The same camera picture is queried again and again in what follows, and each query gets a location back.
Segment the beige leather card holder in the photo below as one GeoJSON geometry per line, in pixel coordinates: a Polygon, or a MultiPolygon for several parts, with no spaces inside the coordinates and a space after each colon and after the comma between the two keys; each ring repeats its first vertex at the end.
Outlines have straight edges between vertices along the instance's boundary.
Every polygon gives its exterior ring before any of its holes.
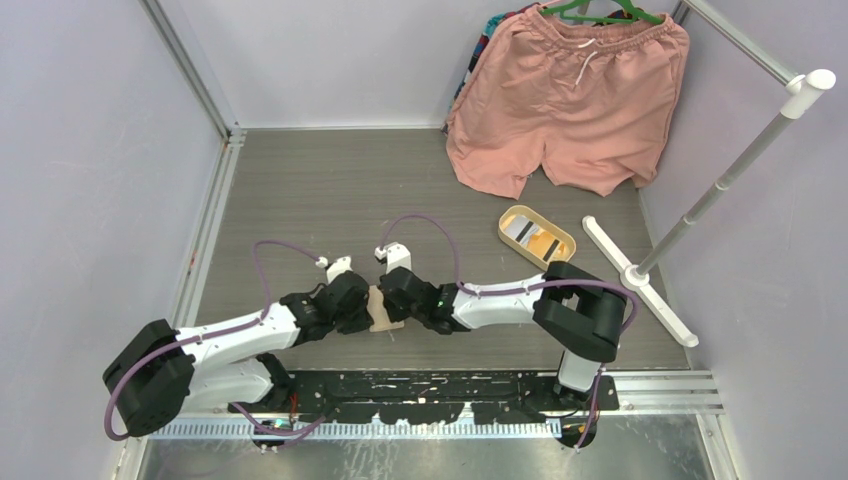
{"type": "Polygon", "coordinates": [[[371,285],[368,292],[367,313],[372,319],[368,331],[378,333],[405,327],[403,320],[392,322],[388,310],[384,306],[384,296],[377,286],[371,285]]]}

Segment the white card with black stripe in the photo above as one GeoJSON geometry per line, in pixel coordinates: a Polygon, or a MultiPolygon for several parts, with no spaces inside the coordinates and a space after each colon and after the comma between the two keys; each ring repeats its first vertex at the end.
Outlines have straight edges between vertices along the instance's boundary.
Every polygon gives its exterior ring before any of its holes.
{"type": "Polygon", "coordinates": [[[539,231],[539,226],[523,215],[514,216],[504,228],[504,233],[512,240],[524,245],[539,231]]]}

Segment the yellow card with dark stripe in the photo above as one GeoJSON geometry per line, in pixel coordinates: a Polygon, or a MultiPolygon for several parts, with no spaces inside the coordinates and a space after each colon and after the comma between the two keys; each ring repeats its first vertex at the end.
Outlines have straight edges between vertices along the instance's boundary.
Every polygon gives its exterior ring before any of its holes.
{"type": "Polygon", "coordinates": [[[528,242],[527,248],[544,262],[568,260],[571,255],[569,244],[547,231],[536,233],[528,242]]]}

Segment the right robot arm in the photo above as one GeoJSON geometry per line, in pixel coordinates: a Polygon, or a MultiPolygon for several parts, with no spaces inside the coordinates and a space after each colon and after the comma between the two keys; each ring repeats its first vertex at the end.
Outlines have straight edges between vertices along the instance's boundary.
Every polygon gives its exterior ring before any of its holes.
{"type": "Polygon", "coordinates": [[[582,409],[594,396],[598,372],[613,362],[636,300],[566,262],[555,261],[528,279],[493,284],[426,282],[406,267],[380,277],[388,310],[413,318],[441,335],[495,325],[534,324],[563,347],[555,396],[567,410],[582,409]]]}

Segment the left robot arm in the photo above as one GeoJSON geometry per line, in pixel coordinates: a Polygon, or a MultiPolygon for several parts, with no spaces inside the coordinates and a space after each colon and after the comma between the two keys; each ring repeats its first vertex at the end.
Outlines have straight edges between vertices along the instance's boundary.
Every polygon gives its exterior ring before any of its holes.
{"type": "Polygon", "coordinates": [[[142,437],[183,412],[231,404],[285,409],[292,388],[274,352],[370,327],[368,282],[346,271],[316,292],[294,293],[267,309],[223,322],[174,329],[145,325],[105,369],[112,440],[142,437]]]}

